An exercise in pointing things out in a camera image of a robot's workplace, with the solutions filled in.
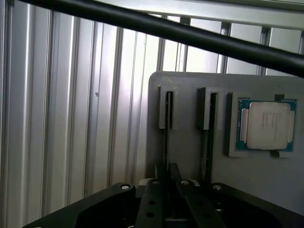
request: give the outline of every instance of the black metal frame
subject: black metal frame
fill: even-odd
[[[150,16],[95,0],[21,0],[77,17],[140,31],[304,77],[304,56]]]
[[[222,183],[195,186],[177,164],[164,167],[156,165],[155,178],[137,190],[118,183],[24,228],[304,227],[299,214]]]

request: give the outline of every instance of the corrugated metal wall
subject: corrugated metal wall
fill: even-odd
[[[2,0],[1,6],[4,228],[21,227],[116,182],[144,178],[148,82],[156,70],[285,75],[19,1],[8,6]],[[304,16],[277,14],[300,18],[284,25],[297,30],[264,27],[275,16],[260,25],[162,17],[299,53]]]

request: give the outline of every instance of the silver metal panel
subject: silver metal panel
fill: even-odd
[[[146,37],[146,47],[144,55],[144,65],[143,65],[143,76],[141,89],[141,97],[137,97],[139,103],[139,116],[138,116],[138,130],[137,134],[137,148],[136,148],[136,164],[135,164],[135,178],[133,180],[134,184],[138,184],[144,176],[145,162],[146,162],[146,142],[147,142],[147,116],[148,116],[148,84],[150,76],[157,69],[158,62],[158,45],[160,39],[158,37],[147,35]]]
[[[26,224],[29,187],[29,136],[33,63],[34,7],[16,2],[12,11],[11,63],[9,66],[9,131],[6,225]]]
[[[300,52],[301,31],[272,28],[269,46],[294,53]],[[266,75],[290,76],[272,69],[266,69]]]
[[[253,43],[259,43],[261,39],[261,31],[262,27],[260,26],[232,24],[230,36]],[[257,73],[257,65],[234,58],[228,58],[226,73],[255,75]]]
[[[78,22],[75,17],[56,13],[52,77],[53,99],[50,112],[50,141],[48,150],[47,213],[68,204],[69,165],[71,154],[72,102],[75,68],[75,44]]]
[[[7,18],[5,17],[7,15],[7,5],[5,1],[1,1],[0,3],[0,139],[3,138],[3,117],[4,117],[4,109],[3,105],[4,102],[4,74],[5,72],[5,65],[6,65],[6,36],[7,36]],[[3,151],[3,144],[2,140],[0,141],[0,150]],[[0,191],[3,189],[2,186],[4,186],[4,165],[2,165],[5,161],[4,153],[0,152]],[[4,194],[0,194],[0,211],[3,208],[3,197]],[[0,221],[3,221],[3,214],[0,213]]]
[[[95,23],[90,20],[80,19],[73,97],[68,204],[74,203],[84,197],[94,35]]]
[[[217,33],[220,33],[221,31],[221,22],[219,21],[191,19],[190,25]],[[196,47],[188,47],[186,71],[216,73],[218,56],[217,53],[205,51]]]
[[[169,16],[168,20],[179,22],[179,17]],[[165,40],[164,57],[163,57],[163,71],[179,71],[181,44]]]
[[[29,139],[28,218],[26,223],[41,217],[43,166],[46,153],[48,115],[48,82],[52,13],[36,8],[33,39],[32,96]]]
[[[121,65],[117,81],[118,94],[114,125],[111,185],[125,180],[132,85],[135,76],[136,55],[142,48],[139,42],[144,44],[144,39],[141,40],[137,32],[128,29],[123,30]]]
[[[125,170],[125,181],[134,182],[135,164],[138,143],[139,117],[141,109],[141,96],[143,89],[143,71],[145,64],[145,51],[147,44],[147,35],[137,33],[136,37],[136,53],[133,63],[133,82],[131,86],[131,104],[130,104],[130,120],[129,135],[127,146],[127,163]]]
[[[102,52],[95,57],[94,77],[100,75],[98,100],[98,120],[96,130],[96,150],[92,155],[94,171],[92,175],[92,193],[109,185],[110,159],[112,150],[114,99],[116,89],[116,73],[119,47],[119,28],[98,24],[96,48],[102,45]]]
[[[276,28],[303,28],[304,14],[258,7],[186,0],[97,0],[148,13],[171,14]]]

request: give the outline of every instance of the black plastic part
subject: black plastic part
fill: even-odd
[[[220,189],[213,188],[215,185],[220,186]],[[220,202],[221,218],[227,228],[304,227],[302,215],[222,183],[213,183],[204,195],[213,202]]]
[[[304,57],[95,0],[21,0],[304,77]]]
[[[23,228],[90,228],[96,227],[97,224],[128,227],[134,223],[132,220],[136,217],[132,208],[134,200],[135,187],[118,183]]]
[[[198,228],[225,228],[224,222],[213,208],[209,199],[201,192],[200,187],[196,187],[192,181],[184,180],[176,182],[177,189],[181,197],[185,200],[190,211],[190,217],[193,218]]]
[[[165,184],[160,179],[148,181],[139,206],[136,228],[164,227]]]
[[[169,163],[169,174],[173,182],[181,181],[180,170],[176,163]]]

